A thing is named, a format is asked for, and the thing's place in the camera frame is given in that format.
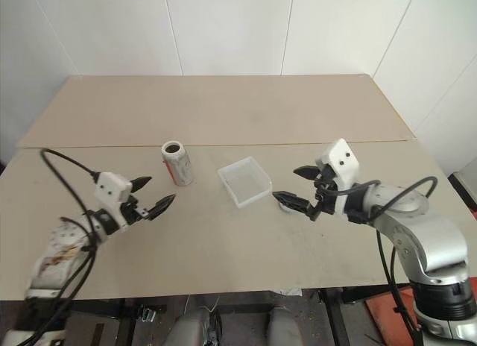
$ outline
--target floor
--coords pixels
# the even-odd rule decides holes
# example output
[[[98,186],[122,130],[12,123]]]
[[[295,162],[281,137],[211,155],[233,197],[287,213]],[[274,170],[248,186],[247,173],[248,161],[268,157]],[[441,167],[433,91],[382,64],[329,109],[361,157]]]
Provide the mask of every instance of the floor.
[[[192,295],[188,310],[205,305],[212,307],[217,295]],[[154,322],[136,324],[134,346],[160,346],[164,342],[175,320],[183,314],[187,295],[148,298],[142,302],[148,305],[167,305],[167,312],[158,314]],[[285,306],[297,319],[305,345],[334,345],[326,307],[320,302],[317,292],[303,290],[303,296],[282,296],[273,292],[239,292],[220,294],[219,306],[236,304],[273,304]],[[19,307],[18,301],[0,302],[0,339],[13,326]],[[351,345],[383,345],[381,336],[363,303],[341,307]],[[223,346],[263,346],[267,344],[267,313],[222,314]],[[67,324],[67,345],[91,345],[93,334],[102,330],[97,346],[114,346],[119,321],[90,314],[75,313]]]

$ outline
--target transparent container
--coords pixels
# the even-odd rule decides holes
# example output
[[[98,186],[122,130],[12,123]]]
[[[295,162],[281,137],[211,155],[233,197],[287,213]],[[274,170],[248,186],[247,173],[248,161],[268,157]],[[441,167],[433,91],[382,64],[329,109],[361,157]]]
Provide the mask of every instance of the transparent container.
[[[238,208],[266,196],[271,180],[253,157],[247,157],[218,170],[222,183]]]

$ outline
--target table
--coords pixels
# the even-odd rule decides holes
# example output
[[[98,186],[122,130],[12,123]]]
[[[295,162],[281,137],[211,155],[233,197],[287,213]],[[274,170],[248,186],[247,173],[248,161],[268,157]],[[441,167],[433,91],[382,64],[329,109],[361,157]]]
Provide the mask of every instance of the table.
[[[288,190],[304,198],[313,198],[312,183],[296,176],[292,170],[313,164],[326,147],[326,143],[305,142],[328,142],[340,136],[364,141],[351,143],[361,163],[361,181],[379,178],[385,183],[407,186],[429,174],[439,178],[432,206],[462,229],[469,244],[470,273],[477,275],[475,220],[372,80],[366,75],[290,78],[290,86],[285,77],[199,78],[197,81],[201,81],[202,85],[199,85],[203,90],[192,89],[191,85],[198,84],[192,78],[189,82],[189,78],[184,78],[184,82],[182,78],[158,77],[70,79],[20,142],[28,148],[16,154],[0,177],[0,299],[23,298],[31,268],[45,249],[49,231],[59,223],[58,217],[74,218],[79,214],[73,200],[42,164],[38,155],[38,147],[42,146],[55,147],[96,170],[113,171],[128,178],[152,176],[153,180],[136,193],[144,207],[151,207],[165,195],[177,193],[169,210],[158,219],[141,221],[126,233],[114,235],[101,247],[79,298],[134,298],[385,283],[371,227],[326,214],[313,223],[303,215],[285,214],[271,196],[239,210],[229,199],[216,173],[220,167],[253,156],[270,175],[274,190]],[[236,79],[241,83],[238,90],[243,91],[243,86],[256,87],[254,93],[247,93],[247,101],[253,109],[225,113],[211,108],[204,110],[204,116],[192,117],[184,114],[184,109],[180,113],[165,107],[154,109],[152,91],[165,84],[163,79],[168,82],[168,89],[160,89],[160,92],[174,90],[178,96],[181,90],[171,86],[186,85],[187,91],[194,91],[193,100],[201,103],[210,101],[214,95],[212,87],[220,85],[222,79],[227,81],[222,84],[229,84],[229,94],[219,94],[217,99],[230,101],[227,96],[232,94],[231,90],[235,91],[230,81]],[[272,89],[270,84],[274,86],[275,83],[270,80],[276,80],[281,89]],[[87,87],[78,87],[85,81]],[[307,89],[306,94],[298,98],[292,92],[297,91],[299,82],[306,86],[313,83],[317,88]],[[339,87],[350,87],[350,93],[341,91],[343,96],[337,95]],[[279,92],[286,90],[294,96],[293,101],[301,99],[316,108],[309,110],[311,115],[300,114],[291,107],[284,108],[288,105],[283,104],[281,112],[285,117],[271,114],[269,123],[253,122],[249,118],[254,113],[261,116],[257,121],[267,115],[263,110],[269,109],[274,101],[265,98],[270,97],[270,89],[277,93],[274,99],[287,99]],[[95,90],[96,95],[85,93],[90,90]],[[124,101],[111,96],[113,91]],[[340,103],[329,109],[325,102],[333,102],[333,96]],[[71,108],[79,108],[78,101],[83,102],[83,112]],[[138,120],[130,120],[134,115],[128,110],[131,101],[141,101],[140,110],[148,111],[149,119],[140,119],[144,129],[136,125]],[[226,106],[219,102],[213,106]],[[353,120],[347,119],[351,102],[356,109],[362,108],[385,123],[371,121],[369,115],[356,112],[350,114]],[[192,108],[190,102],[188,111],[191,113]],[[175,119],[182,116],[184,121],[174,136],[164,132],[170,125],[170,119],[160,118],[165,111]],[[235,116],[237,122],[229,125],[228,135],[221,134],[221,128],[213,123],[217,114],[221,114],[221,119],[227,114]],[[290,120],[293,123],[289,135],[274,128],[283,126],[292,116],[300,118],[299,121]],[[195,129],[196,121],[211,123],[207,128]],[[320,126],[319,121],[325,121],[323,126],[327,128],[309,129]],[[349,126],[359,128],[350,130]],[[287,142],[287,136],[291,137],[290,142]],[[158,145],[171,138],[188,145],[196,175],[190,186],[175,186],[162,165]],[[57,165],[86,204],[95,209],[97,204],[89,176],[63,161],[58,160]],[[400,268],[397,279],[405,281]]]

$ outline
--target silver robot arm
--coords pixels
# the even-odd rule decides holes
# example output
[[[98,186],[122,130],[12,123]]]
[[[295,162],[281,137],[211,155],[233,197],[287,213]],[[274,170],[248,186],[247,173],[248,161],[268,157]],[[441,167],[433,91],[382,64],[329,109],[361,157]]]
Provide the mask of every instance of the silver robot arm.
[[[477,345],[477,306],[461,231],[432,210],[428,198],[413,186],[403,189],[378,180],[356,183],[358,168],[350,147],[340,139],[316,166],[294,171],[314,181],[315,206],[289,192],[274,196],[313,221],[321,212],[347,217],[369,224],[392,241],[414,293],[422,337],[416,345]]]
[[[44,159],[45,151],[80,165],[52,150],[42,151]],[[2,346],[64,345],[71,300],[86,280],[98,247],[112,234],[126,231],[141,219],[155,219],[174,200],[175,195],[169,195],[145,210],[138,206],[132,193],[141,189],[150,177],[128,180],[112,172],[88,172],[95,182],[100,209],[87,210],[75,220],[62,217],[63,223],[52,230],[46,251],[34,266],[15,329],[7,332]]]

